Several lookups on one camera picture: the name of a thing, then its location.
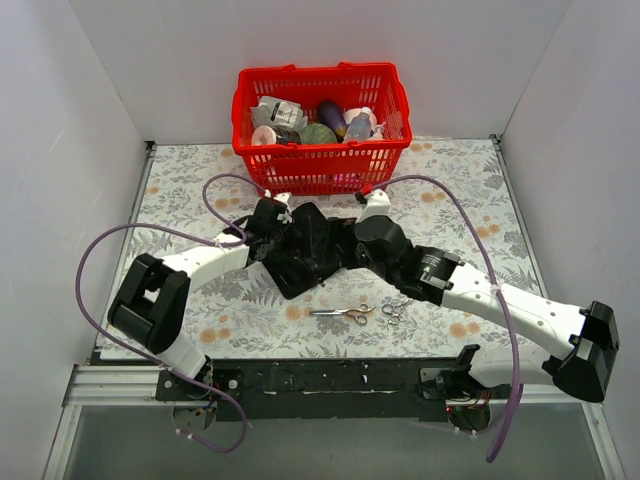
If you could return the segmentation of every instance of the scissors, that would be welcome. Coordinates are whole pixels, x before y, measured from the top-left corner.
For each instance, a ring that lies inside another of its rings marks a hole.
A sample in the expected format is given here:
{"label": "scissors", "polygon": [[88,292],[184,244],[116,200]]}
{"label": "scissors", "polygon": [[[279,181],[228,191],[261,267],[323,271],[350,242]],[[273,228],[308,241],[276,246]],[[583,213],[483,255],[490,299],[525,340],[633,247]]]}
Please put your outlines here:
{"label": "scissors", "polygon": [[410,298],[407,298],[404,302],[402,300],[392,300],[382,306],[382,314],[389,317],[389,320],[387,320],[387,328],[400,324],[400,316],[407,309],[411,301]]}
{"label": "scissors", "polygon": [[318,317],[349,317],[353,318],[356,323],[362,327],[367,324],[366,313],[371,312],[376,307],[369,308],[369,305],[363,303],[360,308],[345,308],[343,310],[314,310],[310,315]]}

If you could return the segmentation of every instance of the red plastic basket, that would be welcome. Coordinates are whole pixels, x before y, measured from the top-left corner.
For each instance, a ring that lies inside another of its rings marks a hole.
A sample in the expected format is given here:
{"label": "red plastic basket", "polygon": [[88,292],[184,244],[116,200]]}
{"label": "red plastic basket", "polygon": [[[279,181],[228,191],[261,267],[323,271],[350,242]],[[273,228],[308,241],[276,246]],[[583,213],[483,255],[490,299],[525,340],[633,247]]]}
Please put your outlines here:
{"label": "red plastic basket", "polygon": [[[309,121],[316,107],[333,100],[346,111],[370,107],[386,123],[384,140],[329,145],[251,145],[250,107],[262,95],[299,103]],[[238,76],[233,97],[233,149],[251,178],[272,193],[333,195],[387,180],[411,143],[409,104],[391,63],[340,63],[337,67],[252,68]]]}

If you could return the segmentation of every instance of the black bracket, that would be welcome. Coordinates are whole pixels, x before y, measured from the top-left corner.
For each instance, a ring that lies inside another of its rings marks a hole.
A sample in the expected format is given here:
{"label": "black bracket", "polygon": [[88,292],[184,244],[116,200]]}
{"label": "black bracket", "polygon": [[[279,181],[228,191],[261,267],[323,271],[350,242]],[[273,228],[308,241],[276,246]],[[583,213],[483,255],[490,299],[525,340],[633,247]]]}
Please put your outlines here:
{"label": "black bracket", "polygon": [[[190,282],[185,272],[143,253],[131,264],[107,320],[150,352],[164,352],[180,334]],[[156,291],[155,301],[147,298]]]}
{"label": "black bracket", "polygon": [[550,357],[542,368],[563,392],[585,402],[602,402],[607,392],[620,340],[613,310],[592,302],[580,310],[585,321],[580,336],[572,336],[573,351],[564,360]]}
{"label": "black bracket", "polygon": [[[447,420],[443,400],[419,391],[421,368],[453,368],[453,358],[214,360],[214,386],[238,400],[252,419],[418,418]],[[158,378],[156,400],[210,401],[168,371]],[[237,421],[227,401],[217,421]]]}

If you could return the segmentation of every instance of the white panel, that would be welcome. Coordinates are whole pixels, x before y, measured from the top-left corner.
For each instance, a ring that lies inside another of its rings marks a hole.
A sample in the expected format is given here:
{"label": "white panel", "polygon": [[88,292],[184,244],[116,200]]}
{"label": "white panel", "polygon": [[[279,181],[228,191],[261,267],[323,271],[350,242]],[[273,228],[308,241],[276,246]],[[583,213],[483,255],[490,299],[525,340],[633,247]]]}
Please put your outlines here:
{"label": "white panel", "polygon": [[[79,257],[127,218],[144,144],[65,0],[0,3],[0,478],[40,478],[74,362],[95,333]],[[91,262],[105,305],[121,240]]]}
{"label": "white panel", "polygon": [[506,162],[554,298],[615,310],[605,414],[640,477],[640,4],[574,0],[504,136]]}
{"label": "white panel", "polygon": [[246,67],[391,61],[416,134],[501,133],[569,0],[70,0],[146,139],[229,142]]}

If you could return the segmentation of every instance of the floral table mat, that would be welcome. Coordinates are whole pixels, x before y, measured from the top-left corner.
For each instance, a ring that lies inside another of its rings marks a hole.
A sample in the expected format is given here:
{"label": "floral table mat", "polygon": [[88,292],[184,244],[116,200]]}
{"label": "floral table mat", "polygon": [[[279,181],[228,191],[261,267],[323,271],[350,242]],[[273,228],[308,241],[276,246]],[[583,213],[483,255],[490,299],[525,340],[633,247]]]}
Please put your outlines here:
{"label": "floral table mat", "polygon": [[[204,207],[201,188],[211,176],[247,175],[229,145],[158,147],[138,220],[213,238],[222,223]],[[394,176],[424,173],[444,182],[461,200],[482,238],[499,277],[540,294],[529,252],[518,224],[500,163],[490,140],[415,139],[400,158]],[[389,216],[415,245],[449,250],[485,270],[482,257],[457,210],[435,186],[406,181],[387,190]],[[209,198],[230,218],[251,213],[258,200],[250,185],[223,179]],[[313,201],[327,216],[356,217],[351,195],[300,197],[295,208]],[[190,241],[136,229],[128,245],[122,280],[133,258],[143,252],[164,256],[193,247]],[[413,302],[400,324],[387,326],[380,308],[400,299],[392,286],[366,270],[340,271],[318,286],[285,300],[262,265],[230,272],[189,298],[183,330],[212,358],[424,357],[457,356],[468,343],[507,345],[506,330],[469,313]],[[375,306],[366,326],[349,318],[315,318],[314,309]],[[132,355],[106,341],[101,358]]]}

